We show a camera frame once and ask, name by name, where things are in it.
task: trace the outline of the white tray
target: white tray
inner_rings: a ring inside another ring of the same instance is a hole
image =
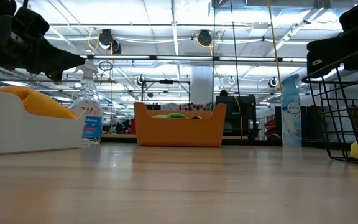
[[[81,147],[85,117],[32,115],[19,97],[0,93],[0,154]]]

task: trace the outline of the blue label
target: blue label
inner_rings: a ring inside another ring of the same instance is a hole
[[[85,118],[83,138],[100,138],[102,135],[102,118],[87,116]]]

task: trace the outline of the white spray cap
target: white spray cap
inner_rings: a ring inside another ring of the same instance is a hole
[[[72,73],[76,73],[78,72],[79,70],[82,70],[84,75],[83,75],[83,78],[84,79],[93,79],[93,74],[98,74],[99,73],[99,70],[98,68],[89,60],[86,60],[85,63],[83,65],[80,65],[80,66],[77,66],[75,68],[75,71]]]

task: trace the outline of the blue spray bottle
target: blue spray bottle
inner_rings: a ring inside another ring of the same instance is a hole
[[[301,100],[296,81],[299,74],[286,77],[282,81],[282,138],[285,147],[302,147]]]

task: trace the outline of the red object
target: red object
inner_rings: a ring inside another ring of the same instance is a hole
[[[136,134],[136,123],[135,123],[135,119],[131,119],[131,134]]]

